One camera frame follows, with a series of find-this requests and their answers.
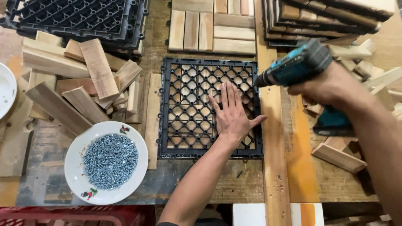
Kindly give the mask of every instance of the hand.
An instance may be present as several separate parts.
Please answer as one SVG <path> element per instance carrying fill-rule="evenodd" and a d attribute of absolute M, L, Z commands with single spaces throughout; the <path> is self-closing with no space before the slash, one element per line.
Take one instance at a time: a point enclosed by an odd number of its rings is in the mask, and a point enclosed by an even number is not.
<path fill-rule="evenodd" d="M 216 112 L 218 134 L 236 142 L 234 147 L 240 144 L 254 126 L 267 119 L 265 115 L 259 115 L 253 120 L 247 118 L 239 91 L 230 81 L 221 85 L 222 110 L 211 95 L 208 98 Z"/>
<path fill-rule="evenodd" d="M 358 101 L 369 94 L 356 79 L 340 64 L 332 62 L 328 69 L 313 80 L 296 84 L 287 90 L 290 95 L 303 94 L 310 104 L 332 105 L 339 110 L 348 107 L 345 103 Z"/>

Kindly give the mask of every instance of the wooden workbench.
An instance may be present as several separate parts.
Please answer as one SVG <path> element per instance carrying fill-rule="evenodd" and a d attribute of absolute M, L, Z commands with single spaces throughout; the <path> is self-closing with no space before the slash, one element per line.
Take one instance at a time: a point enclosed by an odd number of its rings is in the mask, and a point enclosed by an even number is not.
<path fill-rule="evenodd" d="M 139 65 L 142 86 L 146 88 L 141 106 L 147 103 L 149 75 L 159 73 L 163 57 L 208 58 L 231 60 L 254 60 L 253 58 L 227 57 L 203 54 L 168 53 L 164 44 L 169 28 L 166 21 L 170 18 L 169 0 L 151 0 L 150 14 L 146 24 L 144 53 Z M 399 12 L 383 26 L 379 33 L 361 37 L 358 43 L 371 38 L 378 46 L 372 63 L 385 70 L 402 65 L 402 22 Z M 10 56 L 21 55 L 22 38 L 15 31 L 0 28 L 0 62 L 6 64 Z M 283 125 L 286 151 L 295 149 L 311 150 L 325 138 L 309 134 L 314 119 L 305 114 L 295 114 L 300 104 L 282 90 Z M 146 121 L 146 111 L 141 112 Z M 136 125 L 144 136 L 146 125 Z M 64 158 L 74 135 L 57 121 L 37 121 L 27 164 L 27 175 L 21 178 L 0 178 L 0 206 L 13 205 L 85 205 L 69 189 L 64 177 Z M 302 145 L 311 139 L 311 147 Z M 329 163 L 312 158 L 316 171 L 316 184 L 320 202 L 377 201 L 375 195 L 366 196 L 352 174 Z M 192 160 L 158 160 L 158 167 L 148 171 L 140 187 L 119 204 L 166 203 L 177 183 L 193 165 Z M 229 160 L 212 196 L 211 203 L 263 203 L 263 168 L 261 160 Z"/>

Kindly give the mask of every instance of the teal cordless drill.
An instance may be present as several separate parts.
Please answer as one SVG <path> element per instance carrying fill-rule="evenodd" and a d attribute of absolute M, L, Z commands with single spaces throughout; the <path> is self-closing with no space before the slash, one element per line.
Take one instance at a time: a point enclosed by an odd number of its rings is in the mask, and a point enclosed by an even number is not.
<path fill-rule="evenodd" d="M 289 52 L 284 58 L 275 61 L 254 81 L 253 86 L 280 85 L 284 87 L 313 79 L 325 71 L 332 62 L 332 54 L 321 45 L 318 39 Z M 323 136 L 354 136 L 347 116 L 332 106 L 324 106 L 313 131 Z"/>

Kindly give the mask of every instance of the white plate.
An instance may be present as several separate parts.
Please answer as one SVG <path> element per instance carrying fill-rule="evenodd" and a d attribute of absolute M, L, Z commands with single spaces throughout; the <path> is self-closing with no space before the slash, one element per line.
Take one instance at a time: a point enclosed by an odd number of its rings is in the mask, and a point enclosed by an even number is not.
<path fill-rule="evenodd" d="M 134 141 L 138 150 L 138 162 L 131 178 L 120 188 L 113 190 L 96 190 L 95 186 L 89 183 L 84 175 L 83 156 L 88 145 L 96 138 L 107 134 L 118 134 L 128 137 Z M 64 174 L 66 181 L 73 193 L 80 199 L 95 205 L 109 205 L 119 202 L 131 195 L 144 179 L 148 168 L 148 149 L 142 136 L 131 126 L 117 122 L 106 121 L 93 125 L 89 130 L 74 139 L 67 151 L 64 163 Z M 92 196 L 83 196 L 83 193 L 92 192 Z"/>
<path fill-rule="evenodd" d="M 10 110 L 17 95 L 17 82 L 8 67 L 0 63 L 0 119 Z"/>

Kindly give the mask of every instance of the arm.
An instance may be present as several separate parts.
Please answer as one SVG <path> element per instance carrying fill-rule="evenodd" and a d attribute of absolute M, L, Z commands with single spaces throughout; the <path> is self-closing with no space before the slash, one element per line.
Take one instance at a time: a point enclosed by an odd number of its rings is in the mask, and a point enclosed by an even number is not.
<path fill-rule="evenodd" d="M 223 110 L 208 95 L 217 116 L 219 137 L 177 185 L 163 210 L 159 222 L 191 226 L 208 204 L 230 155 L 250 129 L 267 119 L 260 115 L 249 120 L 235 86 L 229 81 L 221 85 Z"/>
<path fill-rule="evenodd" d="M 292 86 L 292 95 L 332 105 L 346 113 L 367 161 L 374 189 L 396 225 L 402 224 L 402 125 L 342 66 L 332 62 L 312 81 Z"/>

